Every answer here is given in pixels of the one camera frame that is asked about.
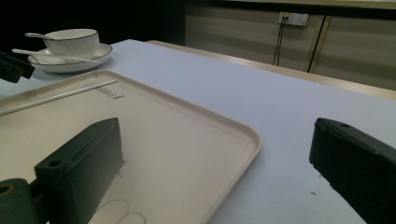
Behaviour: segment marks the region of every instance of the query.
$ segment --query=spoon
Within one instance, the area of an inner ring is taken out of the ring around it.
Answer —
[[[61,55],[40,53],[40,52],[34,52],[34,51],[29,51],[29,50],[24,50],[24,49],[13,49],[12,52],[19,53],[19,54],[38,55],[38,56],[54,58],[54,59],[56,58],[56,59],[58,59],[58,61],[59,61],[59,59],[61,59],[61,60],[83,61],[83,62],[87,62],[87,63],[99,63],[99,61],[96,61],[96,60],[89,60],[89,59],[81,59],[81,58],[75,58],[75,57],[69,57],[69,56],[61,56]]]
[[[37,37],[37,38],[42,38],[42,39],[47,39],[47,40],[54,40],[54,38],[51,38],[46,35],[41,35],[41,34],[35,34],[35,33],[25,33],[26,36],[28,37]]]

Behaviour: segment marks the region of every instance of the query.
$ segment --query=table edge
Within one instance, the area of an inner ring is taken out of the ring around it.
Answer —
[[[316,74],[312,74],[312,73],[306,73],[306,72],[289,69],[289,68],[284,68],[284,67],[279,67],[279,66],[275,66],[275,65],[271,65],[271,64],[267,64],[267,63],[258,63],[258,62],[254,62],[254,61],[247,60],[247,59],[237,58],[234,56],[228,56],[228,55],[219,54],[219,53],[210,52],[210,51],[201,50],[201,49],[193,49],[193,48],[170,44],[170,43],[166,43],[166,42],[162,42],[162,41],[158,41],[158,40],[149,40],[147,42],[150,44],[153,44],[153,45],[157,45],[157,46],[161,46],[161,47],[165,47],[165,48],[169,48],[169,49],[176,49],[176,50],[180,50],[180,51],[184,51],[184,52],[188,52],[188,53],[206,56],[209,58],[220,59],[220,60],[223,60],[223,61],[226,61],[229,63],[242,64],[245,66],[258,68],[258,69],[261,69],[264,71],[273,72],[273,73],[277,73],[277,74],[288,76],[288,77],[297,77],[300,79],[304,79],[304,80],[308,80],[308,81],[312,81],[312,82],[316,82],[316,83],[320,83],[320,84],[325,84],[325,85],[329,85],[329,86],[334,86],[334,87],[338,87],[338,88],[349,90],[349,91],[355,91],[355,92],[359,92],[359,93],[364,93],[364,94],[369,94],[369,95],[379,96],[379,97],[384,97],[384,98],[389,98],[389,99],[396,99],[396,91],[392,91],[392,90],[387,90],[387,89],[369,86],[369,85],[365,85],[365,84],[360,84],[360,83],[356,83],[356,82],[346,81],[346,80],[333,78],[333,77],[325,77],[325,76],[316,75]]]

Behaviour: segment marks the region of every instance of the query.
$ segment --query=beige tray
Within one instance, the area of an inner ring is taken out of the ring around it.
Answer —
[[[53,96],[117,79],[99,89]],[[34,166],[92,123],[117,117],[128,162],[90,223],[205,223],[259,152],[248,126],[108,71],[0,101],[0,180],[35,179]]]

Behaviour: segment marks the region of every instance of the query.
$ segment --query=white bowl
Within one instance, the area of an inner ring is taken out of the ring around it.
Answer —
[[[99,49],[99,34],[93,29],[70,29],[45,34],[47,49],[56,55],[90,58]]]

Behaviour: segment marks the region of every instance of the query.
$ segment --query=tray rim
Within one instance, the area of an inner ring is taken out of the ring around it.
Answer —
[[[210,110],[204,106],[198,105],[198,104],[194,104],[192,102],[189,102],[187,100],[184,100],[180,97],[177,97],[173,94],[170,94],[166,91],[161,91],[158,89],[155,89],[153,87],[151,87],[150,85],[144,84],[142,82],[136,81],[132,78],[129,77],[124,77],[120,74],[117,74],[115,72],[112,71],[107,71],[107,70],[96,70],[96,71],[91,71],[91,72],[87,72],[81,75],[78,75],[76,77],[70,77],[52,84],[49,84],[47,86],[44,87],[40,87],[37,88],[35,90],[30,90],[30,91],[25,91],[25,92],[21,92],[19,94],[13,95],[13,96],[9,96],[8,98],[2,99],[0,100],[0,106],[3,103],[7,103],[7,102],[12,102],[12,101],[26,101],[28,103],[32,103],[34,102],[34,99],[37,95],[39,94],[48,94],[48,93],[54,93],[56,92],[58,89],[57,87],[64,87],[64,86],[68,86],[68,85],[73,85],[78,83],[79,81],[84,81],[87,80],[90,77],[111,77],[113,80],[114,79],[118,79],[118,80],[122,80],[125,82],[133,82],[135,85],[138,85],[139,88],[145,88],[148,89],[150,91],[155,91],[158,92],[162,95],[164,95],[164,97],[166,98],[170,98],[173,101],[177,101],[178,104],[184,104],[184,105],[188,105],[190,108],[192,107],[193,109],[198,109],[201,110],[202,112],[205,113],[209,113],[211,116],[216,116],[220,119],[224,119],[224,120],[228,120],[230,121],[232,124],[237,125],[237,127],[241,127],[244,128],[245,131],[249,131],[249,133],[247,132],[243,132],[245,134],[247,134],[250,138],[252,138],[254,140],[254,143],[256,145],[256,148],[254,148],[254,150],[252,150],[252,153],[250,154],[250,156],[248,157],[248,160],[243,164],[243,166],[241,166],[241,169],[239,170],[238,173],[235,173],[235,176],[233,177],[231,184],[228,186],[228,188],[225,188],[223,193],[215,200],[215,203],[213,204],[213,207],[211,207],[208,211],[208,213],[204,216],[203,218],[203,223],[206,223],[210,218],[212,218],[212,216],[216,213],[216,211],[219,209],[220,205],[223,203],[223,201],[227,198],[227,196],[231,193],[231,191],[234,189],[235,185],[238,183],[239,179],[244,175],[244,173],[248,170],[248,167],[251,165],[251,163],[253,163],[253,161],[257,158],[257,155],[259,154],[259,152],[262,149],[262,138],[259,135],[259,133],[254,130],[253,128],[251,128],[250,126],[246,125],[243,122],[240,122],[236,119],[231,119],[227,116],[224,116],[223,114],[219,113],[219,112],[215,112],[213,110]]]

